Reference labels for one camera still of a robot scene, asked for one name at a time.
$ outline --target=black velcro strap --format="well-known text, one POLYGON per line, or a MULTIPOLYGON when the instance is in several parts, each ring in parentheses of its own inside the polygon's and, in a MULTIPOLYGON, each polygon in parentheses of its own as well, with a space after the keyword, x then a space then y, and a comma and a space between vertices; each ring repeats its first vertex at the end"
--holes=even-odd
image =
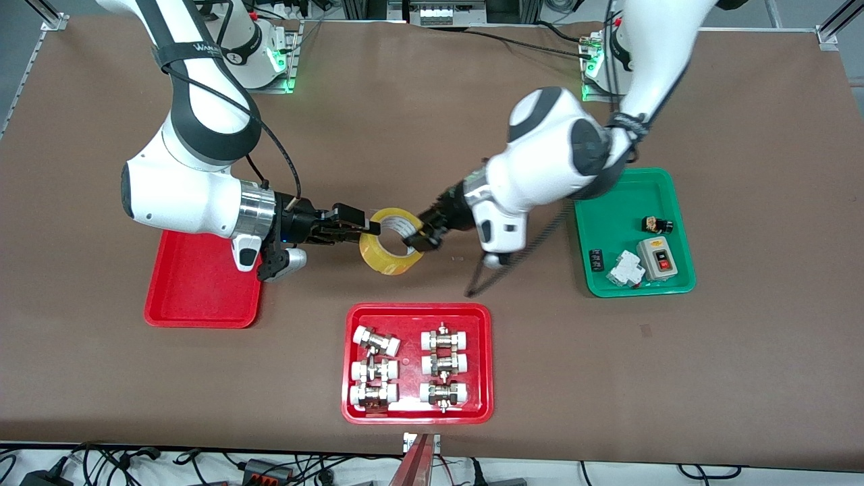
POLYGON ((176 42, 160 48, 153 47, 153 58, 156 64, 165 72, 165 67, 174 61, 185 59, 221 58, 222 49, 211 42, 176 42))
POLYGON ((636 137, 636 143, 641 142, 642 139, 648 135, 648 125, 643 123, 641 119, 622 112, 613 113, 612 116, 609 117, 609 122, 606 123, 606 127, 623 128, 624 130, 629 131, 636 137))

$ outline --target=red wire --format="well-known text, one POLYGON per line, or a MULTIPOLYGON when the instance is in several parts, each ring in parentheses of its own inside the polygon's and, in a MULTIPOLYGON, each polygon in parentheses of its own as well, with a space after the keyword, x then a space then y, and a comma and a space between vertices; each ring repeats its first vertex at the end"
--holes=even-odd
POLYGON ((456 486, 456 481, 453 480, 453 475, 450 473, 450 466, 447 465, 447 461, 444 460, 444 456, 439 454, 438 459, 441 460, 441 464, 442 466, 444 466, 444 470, 447 472, 447 476, 450 478, 450 484, 456 486))

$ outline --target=power switch box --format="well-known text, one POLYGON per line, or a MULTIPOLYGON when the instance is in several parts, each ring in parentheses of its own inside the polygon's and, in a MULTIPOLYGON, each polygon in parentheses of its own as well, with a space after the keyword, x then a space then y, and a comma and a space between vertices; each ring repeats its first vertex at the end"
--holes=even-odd
POLYGON ((640 241, 636 253, 642 260, 645 278, 649 282, 663 282, 678 274, 678 267, 664 236, 640 241))

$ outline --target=red tray with metal fittings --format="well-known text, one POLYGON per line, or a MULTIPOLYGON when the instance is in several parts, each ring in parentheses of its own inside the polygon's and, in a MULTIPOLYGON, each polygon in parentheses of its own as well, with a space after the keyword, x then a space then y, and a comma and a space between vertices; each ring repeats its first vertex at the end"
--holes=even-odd
MULTIPOLYGON (((435 382, 443 381, 435 377, 435 382)), ((380 385, 380 380, 370 382, 380 385)), ((357 304, 348 312, 345 329, 345 362, 342 367, 342 416, 352 424, 481 424, 492 417, 492 317, 480 304, 357 304), (441 323, 455 333, 465 331, 467 371, 454 374, 451 381, 467 385, 467 401, 442 412, 438 406, 420 401, 420 384, 429 383, 432 376, 423 375, 420 358, 428 356, 420 346, 423 331, 437 330, 441 323), (396 353, 399 377, 391 380, 398 385, 399 400, 386 410, 367 412, 352 405, 349 389, 351 363, 366 358, 366 349, 353 342, 359 326, 374 329, 376 334, 393 335, 402 342, 396 353)))
POLYGON ((239 329, 255 320, 261 282, 234 265, 231 241, 163 231, 144 320, 160 328, 239 329))

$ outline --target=metal fitting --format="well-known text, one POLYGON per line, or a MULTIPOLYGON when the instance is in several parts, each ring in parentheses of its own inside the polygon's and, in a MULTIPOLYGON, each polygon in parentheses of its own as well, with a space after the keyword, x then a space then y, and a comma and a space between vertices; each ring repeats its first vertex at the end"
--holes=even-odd
POLYGON ((354 331, 354 343, 369 349, 369 353, 372 355, 383 352, 385 355, 395 357, 399 350, 400 341, 389 334, 387 336, 375 334, 374 330, 365 326, 358 326, 357 330, 354 331))
POLYGON ((380 387, 360 383, 352 385, 348 394, 351 405, 363 408, 386 407, 390 403, 399 401, 396 383, 382 383, 380 387))
POLYGON ((421 383, 420 401, 428 402, 430 405, 438 405, 444 413, 448 407, 468 401, 467 386, 465 383, 450 383, 449 385, 436 385, 434 381, 421 383))
POLYGON ((441 323, 437 331, 420 333, 420 349, 432 351, 433 354, 438 348, 450 348, 455 354, 456 351, 465 350, 466 343, 465 331, 452 334, 444 323, 441 323))
POLYGON ((465 373, 468 370, 468 357, 465 353, 454 353, 442 357, 432 353, 430 356, 421 356, 420 364, 423 374, 438 376, 447 381, 450 375, 465 373))
POLYGON ((369 356, 366 360, 351 363, 351 379, 355 381, 373 381, 380 378, 382 382, 386 382, 398 377, 398 361, 384 358, 380 363, 376 363, 375 357, 369 356))

